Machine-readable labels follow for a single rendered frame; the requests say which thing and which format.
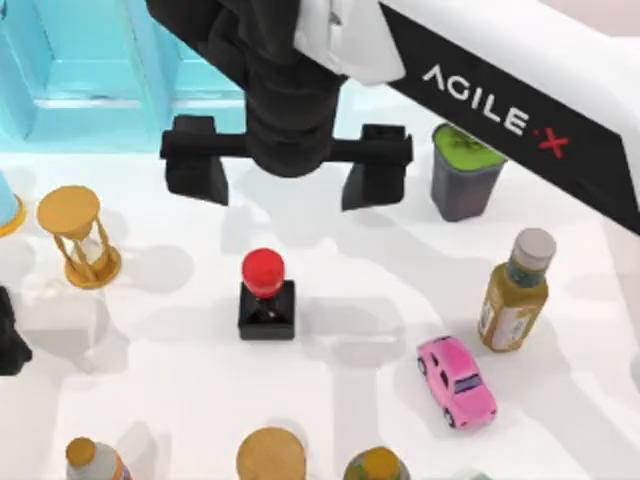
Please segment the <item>olive bottle with grey cap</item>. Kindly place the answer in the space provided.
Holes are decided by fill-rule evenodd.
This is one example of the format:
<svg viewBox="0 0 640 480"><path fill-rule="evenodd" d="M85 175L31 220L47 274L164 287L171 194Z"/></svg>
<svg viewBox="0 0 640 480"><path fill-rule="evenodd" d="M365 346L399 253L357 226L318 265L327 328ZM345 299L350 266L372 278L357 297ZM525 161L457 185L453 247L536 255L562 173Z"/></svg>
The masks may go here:
<svg viewBox="0 0 640 480"><path fill-rule="evenodd" d="M548 299L546 273L556 249L546 230L526 228L516 236L508 260L492 270L477 326L490 350L522 346Z"/></svg>

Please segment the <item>light blue rack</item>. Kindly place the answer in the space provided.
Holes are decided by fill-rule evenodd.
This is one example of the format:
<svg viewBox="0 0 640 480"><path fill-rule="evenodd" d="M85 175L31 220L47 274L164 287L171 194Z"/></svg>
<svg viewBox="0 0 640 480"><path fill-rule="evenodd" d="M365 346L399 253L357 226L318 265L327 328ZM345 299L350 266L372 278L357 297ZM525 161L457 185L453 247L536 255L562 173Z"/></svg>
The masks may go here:
<svg viewBox="0 0 640 480"><path fill-rule="evenodd" d="M173 117L244 129L243 95L144 0L0 0L0 152L149 152Z"/></svg>

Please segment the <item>pink toy car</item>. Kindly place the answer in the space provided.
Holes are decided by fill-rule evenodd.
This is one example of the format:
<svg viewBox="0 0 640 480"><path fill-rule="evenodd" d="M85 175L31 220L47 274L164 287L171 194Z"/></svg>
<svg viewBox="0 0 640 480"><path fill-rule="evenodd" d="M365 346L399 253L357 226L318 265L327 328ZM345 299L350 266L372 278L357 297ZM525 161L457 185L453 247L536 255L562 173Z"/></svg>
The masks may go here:
<svg viewBox="0 0 640 480"><path fill-rule="evenodd" d="M416 348L417 366L452 429L489 424L497 402L467 347L456 337L435 337Z"/></svg>

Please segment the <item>grey plant pot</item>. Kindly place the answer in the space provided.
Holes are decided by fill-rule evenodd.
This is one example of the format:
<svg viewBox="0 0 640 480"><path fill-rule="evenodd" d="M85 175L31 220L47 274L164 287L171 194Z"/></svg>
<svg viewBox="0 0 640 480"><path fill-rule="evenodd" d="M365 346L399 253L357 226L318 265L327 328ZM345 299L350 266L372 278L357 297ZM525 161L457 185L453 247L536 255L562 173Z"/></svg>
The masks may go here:
<svg viewBox="0 0 640 480"><path fill-rule="evenodd" d="M431 199L441 217L458 222L484 213L506 159L448 123L432 134Z"/></svg>

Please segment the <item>wooden hourglass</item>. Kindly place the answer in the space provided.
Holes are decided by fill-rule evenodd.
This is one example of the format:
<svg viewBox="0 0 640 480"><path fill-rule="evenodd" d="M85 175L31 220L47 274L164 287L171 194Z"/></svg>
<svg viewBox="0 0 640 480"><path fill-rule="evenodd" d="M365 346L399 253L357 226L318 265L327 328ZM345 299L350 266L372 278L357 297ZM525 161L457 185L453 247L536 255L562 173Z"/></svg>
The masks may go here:
<svg viewBox="0 0 640 480"><path fill-rule="evenodd" d="M111 245L100 208L93 190L68 185L49 192L36 211L39 225L53 236L64 258L67 280L85 290L104 287L121 269L120 253Z"/></svg>

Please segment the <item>green and yellow bottle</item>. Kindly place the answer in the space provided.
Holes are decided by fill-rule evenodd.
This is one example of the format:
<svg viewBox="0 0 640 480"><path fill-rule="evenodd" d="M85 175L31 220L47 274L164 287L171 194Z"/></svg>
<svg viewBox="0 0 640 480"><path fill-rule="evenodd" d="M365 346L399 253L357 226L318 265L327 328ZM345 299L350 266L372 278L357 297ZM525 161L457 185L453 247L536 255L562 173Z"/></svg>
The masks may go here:
<svg viewBox="0 0 640 480"><path fill-rule="evenodd" d="M342 480L412 480L405 463L391 449L378 446L357 454Z"/></svg>

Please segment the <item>red and black stamp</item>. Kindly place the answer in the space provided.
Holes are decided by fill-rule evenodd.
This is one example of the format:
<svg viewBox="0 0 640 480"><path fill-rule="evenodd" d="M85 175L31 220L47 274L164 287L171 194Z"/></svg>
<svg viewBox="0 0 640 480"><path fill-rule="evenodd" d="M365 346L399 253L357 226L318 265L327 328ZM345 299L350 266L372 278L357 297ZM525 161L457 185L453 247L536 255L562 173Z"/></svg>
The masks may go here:
<svg viewBox="0 0 640 480"><path fill-rule="evenodd" d="M270 248L247 253L241 265L238 330L245 341L295 337L296 288L285 278L282 256Z"/></svg>

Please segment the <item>blue cup with orange rim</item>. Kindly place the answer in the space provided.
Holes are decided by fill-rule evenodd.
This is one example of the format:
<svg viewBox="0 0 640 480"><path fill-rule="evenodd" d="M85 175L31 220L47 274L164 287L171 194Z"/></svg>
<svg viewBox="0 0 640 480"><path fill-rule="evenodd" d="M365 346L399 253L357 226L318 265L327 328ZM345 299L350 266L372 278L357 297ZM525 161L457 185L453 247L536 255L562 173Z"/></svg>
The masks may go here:
<svg viewBox="0 0 640 480"><path fill-rule="evenodd" d="M21 198L14 193L0 170L0 237L18 230L26 218L26 209Z"/></svg>

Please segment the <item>white bottle with yellow cap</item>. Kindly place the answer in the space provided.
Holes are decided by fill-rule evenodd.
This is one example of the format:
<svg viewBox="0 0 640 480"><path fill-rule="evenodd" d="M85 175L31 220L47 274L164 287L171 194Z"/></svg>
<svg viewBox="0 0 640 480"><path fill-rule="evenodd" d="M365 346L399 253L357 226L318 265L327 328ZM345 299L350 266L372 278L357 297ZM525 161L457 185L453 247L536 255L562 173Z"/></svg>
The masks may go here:
<svg viewBox="0 0 640 480"><path fill-rule="evenodd" d="M65 450L66 480L133 480L119 453L110 445L77 437Z"/></svg>

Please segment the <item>round wooden disc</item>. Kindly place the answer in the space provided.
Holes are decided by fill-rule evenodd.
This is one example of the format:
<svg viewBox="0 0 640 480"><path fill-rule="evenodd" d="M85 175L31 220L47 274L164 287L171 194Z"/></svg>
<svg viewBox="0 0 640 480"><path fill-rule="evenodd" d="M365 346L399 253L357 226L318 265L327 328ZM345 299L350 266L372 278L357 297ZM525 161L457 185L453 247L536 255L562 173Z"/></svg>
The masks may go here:
<svg viewBox="0 0 640 480"><path fill-rule="evenodd" d="M306 480L306 453L291 431L263 427L249 434L236 454L239 480Z"/></svg>

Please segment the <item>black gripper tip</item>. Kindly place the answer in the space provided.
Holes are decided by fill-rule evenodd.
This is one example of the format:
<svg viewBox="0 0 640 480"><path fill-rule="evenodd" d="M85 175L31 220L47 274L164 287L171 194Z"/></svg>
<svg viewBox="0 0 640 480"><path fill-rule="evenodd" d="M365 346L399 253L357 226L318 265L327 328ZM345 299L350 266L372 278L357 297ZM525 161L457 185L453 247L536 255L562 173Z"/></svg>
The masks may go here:
<svg viewBox="0 0 640 480"><path fill-rule="evenodd" d="M8 290L0 285L0 376L16 376L32 360L32 350L16 329Z"/></svg>

